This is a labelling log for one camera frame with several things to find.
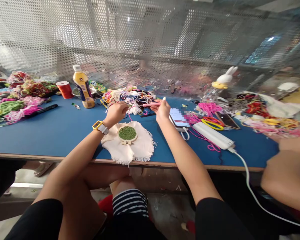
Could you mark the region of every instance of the smartwatch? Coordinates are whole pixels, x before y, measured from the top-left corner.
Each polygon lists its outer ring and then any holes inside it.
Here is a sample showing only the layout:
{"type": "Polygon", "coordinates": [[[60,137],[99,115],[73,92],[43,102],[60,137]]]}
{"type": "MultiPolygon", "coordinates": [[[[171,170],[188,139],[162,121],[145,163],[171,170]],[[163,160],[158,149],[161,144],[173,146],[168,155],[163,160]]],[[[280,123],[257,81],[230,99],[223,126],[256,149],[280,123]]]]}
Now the smartwatch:
{"type": "Polygon", "coordinates": [[[109,133],[109,130],[106,126],[104,126],[102,121],[97,121],[95,124],[92,125],[93,130],[99,130],[104,135],[109,133]]]}

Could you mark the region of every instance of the orange thread spool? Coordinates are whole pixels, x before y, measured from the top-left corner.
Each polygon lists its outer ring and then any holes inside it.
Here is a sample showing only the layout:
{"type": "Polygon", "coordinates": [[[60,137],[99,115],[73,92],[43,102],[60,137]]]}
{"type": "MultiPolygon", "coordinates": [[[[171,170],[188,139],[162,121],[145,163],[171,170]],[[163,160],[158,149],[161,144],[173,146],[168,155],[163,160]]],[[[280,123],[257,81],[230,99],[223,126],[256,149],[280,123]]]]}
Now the orange thread spool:
{"type": "Polygon", "coordinates": [[[70,99],[74,97],[69,82],[67,81],[57,82],[56,85],[59,88],[63,98],[70,99]]]}

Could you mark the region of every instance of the white cable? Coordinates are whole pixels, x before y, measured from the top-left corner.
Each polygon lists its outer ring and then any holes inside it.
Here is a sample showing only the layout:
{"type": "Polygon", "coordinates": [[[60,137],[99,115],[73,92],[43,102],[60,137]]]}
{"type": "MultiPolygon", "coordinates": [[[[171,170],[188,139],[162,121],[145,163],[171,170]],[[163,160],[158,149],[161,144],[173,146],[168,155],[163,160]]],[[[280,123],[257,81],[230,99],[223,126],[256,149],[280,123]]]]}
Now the white cable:
{"type": "Polygon", "coordinates": [[[249,174],[249,169],[248,169],[248,166],[247,166],[245,160],[244,160],[244,159],[240,156],[240,154],[238,154],[237,151],[234,150],[233,148],[229,148],[228,150],[229,150],[230,152],[236,154],[236,155],[242,160],[243,165],[244,165],[244,168],[246,169],[246,174],[247,174],[247,178],[246,178],[246,184],[247,184],[247,187],[248,187],[249,191],[251,192],[251,194],[252,194],[254,200],[256,200],[257,204],[258,204],[265,212],[269,213],[270,215],[275,216],[275,217],[277,217],[277,218],[279,218],[279,219],[281,219],[281,220],[283,220],[283,221],[286,221],[286,222],[288,222],[288,223],[291,223],[291,224],[294,224],[294,225],[297,225],[297,226],[300,227],[300,224],[299,224],[299,223],[295,223],[295,222],[292,222],[292,221],[290,221],[290,220],[288,220],[288,219],[279,217],[279,216],[277,216],[277,215],[275,215],[275,214],[269,212],[269,211],[268,211],[267,209],[265,209],[263,206],[261,206],[261,204],[259,203],[259,201],[258,201],[256,195],[254,195],[254,192],[252,191],[252,189],[251,189],[251,187],[250,187],[250,174],[249,174]]]}
{"type": "Polygon", "coordinates": [[[188,133],[188,131],[187,131],[187,129],[185,127],[183,127],[183,130],[187,133],[188,138],[187,139],[185,138],[185,136],[183,135],[183,132],[181,132],[181,135],[182,135],[183,139],[187,141],[187,140],[190,139],[190,135],[189,135],[189,133],[188,133]]]}

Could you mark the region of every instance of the sleeve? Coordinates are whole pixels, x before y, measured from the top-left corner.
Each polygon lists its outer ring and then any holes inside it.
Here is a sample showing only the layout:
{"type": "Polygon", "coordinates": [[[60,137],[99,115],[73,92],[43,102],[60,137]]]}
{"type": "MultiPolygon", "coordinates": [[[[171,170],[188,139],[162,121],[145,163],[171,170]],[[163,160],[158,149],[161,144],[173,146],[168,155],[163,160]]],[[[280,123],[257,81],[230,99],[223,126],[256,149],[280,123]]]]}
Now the sleeve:
{"type": "Polygon", "coordinates": [[[56,199],[43,199],[31,205],[13,226],[5,240],[58,239],[63,205],[56,199]]]}
{"type": "Polygon", "coordinates": [[[254,239],[233,210],[217,198],[198,203],[195,224],[196,239],[254,239]]]}

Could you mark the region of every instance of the person's hand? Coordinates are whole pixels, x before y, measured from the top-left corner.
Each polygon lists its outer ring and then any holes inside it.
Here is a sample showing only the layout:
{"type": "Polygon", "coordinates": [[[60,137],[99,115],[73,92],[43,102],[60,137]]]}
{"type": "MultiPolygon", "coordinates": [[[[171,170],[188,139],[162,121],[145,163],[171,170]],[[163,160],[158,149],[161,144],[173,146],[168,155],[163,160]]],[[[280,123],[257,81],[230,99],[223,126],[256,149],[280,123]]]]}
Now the person's hand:
{"type": "Polygon", "coordinates": [[[293,151],[300,153],[300,137],[297,138],[279,138],[279,137],[270,137],[272,140],[279,143],[280,151],[293,151]]]}
{"type": "Polygon", "coordinates": [[[170,115],[170,105],[167,103],[166,98],[163,100],[155,100],[156,102],[160,102],[160,106],[151,106],[151,110],[157,114],[157,122],[169,120],[170,115]]]}
{"type": "Polygon", "coordinates": [[[118,102],[109,107],[106,118],[103,120],[104,125],[110,129],[125,117],[129,106],[125,102],[118,102]]]}

